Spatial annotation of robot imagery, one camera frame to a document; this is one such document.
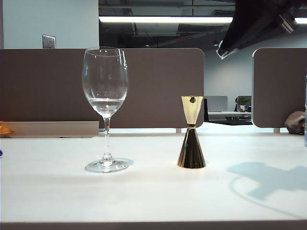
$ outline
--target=light fixture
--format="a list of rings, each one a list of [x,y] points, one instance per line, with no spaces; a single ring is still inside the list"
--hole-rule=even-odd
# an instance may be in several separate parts
[[[307,18],[295,18],[297,24],[307,24]]]
[[[232,17],[181,17],[181,16],[100,16],[102,23],[231,23]]]

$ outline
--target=gold jigger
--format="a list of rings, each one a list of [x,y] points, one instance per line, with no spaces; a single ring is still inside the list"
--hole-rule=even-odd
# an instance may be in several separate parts
[[[195,129],[196,120],[201,110],[203,96],[181,96],[181,100],[188,123],[188,129],[184,137],[177,165],[189,169],[206,167]]]

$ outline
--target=computer monitor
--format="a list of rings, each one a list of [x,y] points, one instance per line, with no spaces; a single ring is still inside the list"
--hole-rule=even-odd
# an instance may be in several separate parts
[[[227,96],[205,96],[208,103],[208,112],[227,111]]]

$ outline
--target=glass stem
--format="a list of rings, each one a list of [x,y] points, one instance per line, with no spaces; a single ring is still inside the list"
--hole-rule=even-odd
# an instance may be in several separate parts
[[[111,151],[110,151],[110,117],[104,118],[105,122],[105,141],[106,141],[106,146],[105,146],[105,153],[104,156],[102,157],[102,161],[113,161],[113,158],[111,156]]]

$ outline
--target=water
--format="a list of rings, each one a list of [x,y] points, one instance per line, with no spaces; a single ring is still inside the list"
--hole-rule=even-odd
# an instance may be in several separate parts
[[[103,118],[110,118],[121,107],[124,100],[109,98],[94,98],[88,102]]]

